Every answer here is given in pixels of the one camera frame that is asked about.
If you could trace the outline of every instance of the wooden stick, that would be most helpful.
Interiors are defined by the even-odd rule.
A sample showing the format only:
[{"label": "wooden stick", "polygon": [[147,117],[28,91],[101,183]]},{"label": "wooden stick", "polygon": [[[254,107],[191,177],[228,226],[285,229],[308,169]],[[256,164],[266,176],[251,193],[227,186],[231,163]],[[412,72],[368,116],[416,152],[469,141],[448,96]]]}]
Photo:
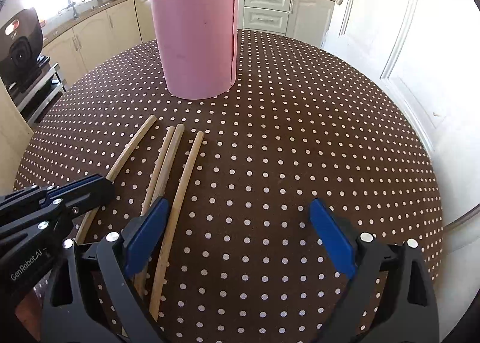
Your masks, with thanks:
[{"label": "wooden stick", "polygon": [[[113,164],[112,168],[110,169],[109,173],[105,176],[109,181],[114,181],[117,175],[120,173],[121,169],[127,162],[128,158],[136,148],[136,146],[140,143],[143,137],[146,135],[150,127],[155,123],[157,117],[155,115],[150,115],[147,120],[141,125],[135,135],[131,138],[130,142],[126,144],[125,148],[123,149],[120,156],[118,156],[117,161]],[[77,244],[82,244],[85,241],[85,237],[87,235],[88,229],[92,225],[93,220],[95,219],[95,215],[97,214],[98,208],[90,210],[80,225],[78,229],[77,235],[75,240]]]},{"label": "wooden stick", "polygon": [[[180,144],[180,140],[182,139],[181,137],[183,135],[183,131],[185,130],[185,126],[183,124],[178,124],[176,128],[172,126],[171,129],[172,129],[172,136],[170,137],[169,146],[166,149],[166,153],[163,156],[161,169],[158,171],[155,184],[153,185],[153,188],[151,188],[151,184],[148,185],[148,190],[149,191],[152,190],[152,197],[151,197],[149,206],[159,196],[163,196],[165,192],[165,187],[167,186],[167,181],[169,180],[170,171],[172,169],[173,161],[175,159],[175,154],[177,153],[177,149]],[[143,290],[145,289],[147,267],[148,266],[145,266],[143,270],[135,276],[135,279],[133,281],[135,289],[137,290],[137,293],[140,296],[140,298],[143,298]]]},{"label": "wooden stick", "polygon": [[165,160],[165,155],[167,154],[167,150],[170,145],[170,141],[172,141],[173,133],[175,128],[173,126],[169,126],[166,128],[167,134],[165,135],[165,139],[163,140],[162,147],[160,148],[160,152],[158,153],[157,161],[155,162],[155,167],[153,168],[152,177],[150,178],[150,182],[148,183],[147,192],[145,194],[145,199],[143,200],[142,211],[140,212],[140,216],[144,216],[145,213],[148,211],[152,202],[157,199],[154,196],[155,186],[157,185],[158,175],[160,174],[160,169],[162,168],[163,162]]},{"label": "wooden stick", "polygon": [[165,187],[167,187],[167,181],[169,180],[173,160],[175,159],[175,155],[177,154],[177,149],[179,147],[180,140],[182,139],[181,137],[184,130],[185,126],[181,123],[179,123],[175,128],[172,141],[165,155],[162,169],[160,170],[160,174],[158,175],[157,184],[155,185],[154,195],[156,195],[156,198],[158,198],[160,195],[163,195],[165,192]]},{"label": "wooden stick", "polygon": [[195,137],[195,141],[191,146],[190,153],[188,155],[187,164],[180,178],[178,184],[177,193],[172,203],[172,209],[170,210],[169,222],[165,229],[163,236],[162,247],[160,248],[160,255],[158,256],[157,268],[155,270],[155,277],[153,280],[152,296],[150,298],[150,314],[155,319],[158,319],[158,309],[160,308],[160,299],[162,297],[163,281],[165,279],[166,266],[169,261],[170,250],[172,248],[173,236],[175,234],[175,228],[177,227],[178,216],[180,214],[183,199],[187,191],[188,182],[190,180],[191,173],[195,166],[195,160],[197,159],[198,152],[202,146],[203,132],[198,132]]}]

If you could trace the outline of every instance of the blue gripper pad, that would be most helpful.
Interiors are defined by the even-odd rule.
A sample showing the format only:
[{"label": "blue gripper pad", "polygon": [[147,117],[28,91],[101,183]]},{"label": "blue gripper pad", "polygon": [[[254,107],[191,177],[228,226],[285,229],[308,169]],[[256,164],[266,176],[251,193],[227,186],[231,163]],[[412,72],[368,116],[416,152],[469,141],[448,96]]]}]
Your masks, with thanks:
[{"label": "blue gripper pad", "polygon": [[355,250],[333,220],[330,210],[318,199],[314,199],[310,204],[310,221],[337,271],[351,279],[357,271]]},{"label": "blue gripper pad", "polygon": [[133,277],[146,266],[150,254],[165,230],[169,212],[169,202],[165,198],[158,198],[146,215],[134,218],[133,220],[136,222],[131,220],[127,225],[130,227],[129,229],[134,229],[132,225],[137,228],[131,237],[126,239],[125,266],[123,268],[126,277]]}]

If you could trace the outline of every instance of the table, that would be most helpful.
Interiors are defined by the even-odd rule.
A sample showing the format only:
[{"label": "table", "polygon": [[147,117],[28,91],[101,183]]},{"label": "table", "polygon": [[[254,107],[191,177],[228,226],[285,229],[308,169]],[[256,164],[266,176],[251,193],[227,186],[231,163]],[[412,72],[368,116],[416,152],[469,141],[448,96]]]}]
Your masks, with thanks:
[{"label": "table", "polygon": [[[238,36],[236,84],[213,99],[170,95],[154,41],[85,75],[39,125],[15,186],[106,175],[155,114],[155,127],[117,177],[116,200],[102,207],[86,239],[98,240],[139,215],[165,128],[186,127],[166,190],[170,201],[194,135],[204,130],[158,324],[173,342],[309,342],[347,282],[309,223],[312,199],[385,242],[416,238],[434,280],[440,194],[417,135],[373,82],[303,42],[253,31]],[[147,301],[152,281],[149,275]],[[380,275],[378,293],[384,281]],[[98,292],[120,332],[101,282]],[[359,331],[369,327],[379,295]]]}]

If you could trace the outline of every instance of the pink cylinder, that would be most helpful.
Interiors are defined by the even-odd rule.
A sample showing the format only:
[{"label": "pink cylinder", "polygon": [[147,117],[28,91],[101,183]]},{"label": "pink cylinder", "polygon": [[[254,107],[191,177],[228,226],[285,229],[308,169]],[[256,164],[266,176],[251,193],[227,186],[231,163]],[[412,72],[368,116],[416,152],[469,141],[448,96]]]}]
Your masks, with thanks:
[{"label": "pink cylinder", "polygon": [[235,83],[238,0],[151,0],[169,91],[207,99]]}]

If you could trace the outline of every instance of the faucet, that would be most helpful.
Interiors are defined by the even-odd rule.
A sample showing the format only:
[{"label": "faucet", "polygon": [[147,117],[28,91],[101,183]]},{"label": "faucet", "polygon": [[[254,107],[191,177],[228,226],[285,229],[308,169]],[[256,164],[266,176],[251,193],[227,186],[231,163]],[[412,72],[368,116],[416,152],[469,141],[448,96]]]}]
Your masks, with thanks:
[{"label": "faucet", "polygon": [[67,1],[68,1],[68,5],[65,8],[62,8],[59,12],[64,11],[66,9],[69,9],[71,7],[71,9],[73,10],[73,13],[74,13],[73,18],[74,18],[74,20],[77,20],[78,19],[78,12],[75,8],[75,2],[72,1],[72,0],[67,0]]}]

